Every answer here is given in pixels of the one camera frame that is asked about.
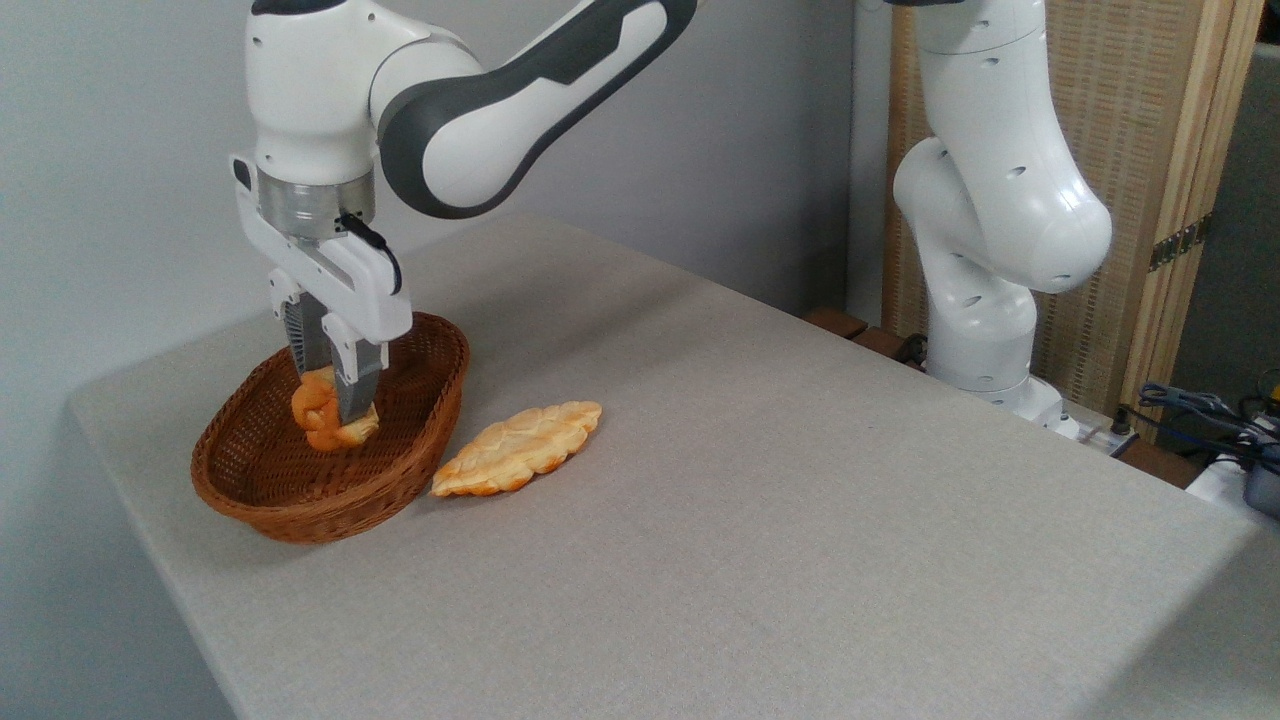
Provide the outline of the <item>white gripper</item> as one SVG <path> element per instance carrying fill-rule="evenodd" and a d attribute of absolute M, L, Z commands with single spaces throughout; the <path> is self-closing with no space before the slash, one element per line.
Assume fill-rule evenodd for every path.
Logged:
<path fill-rule="evenodd" d="M 340 424 L 361 420 L 389 363 L 385 342 L 412 324 L 408 295 L 394 291 L 390 259 L 360 237 L 337 233 L 333 223 L 319 237 L 278 229 L 262 205 L 270 178 L 241 156 L 232 155 L 230 167 L 244 233 L 276 268 L 268 277 L 271 310 L 298 375 L 332 365 Z"/>

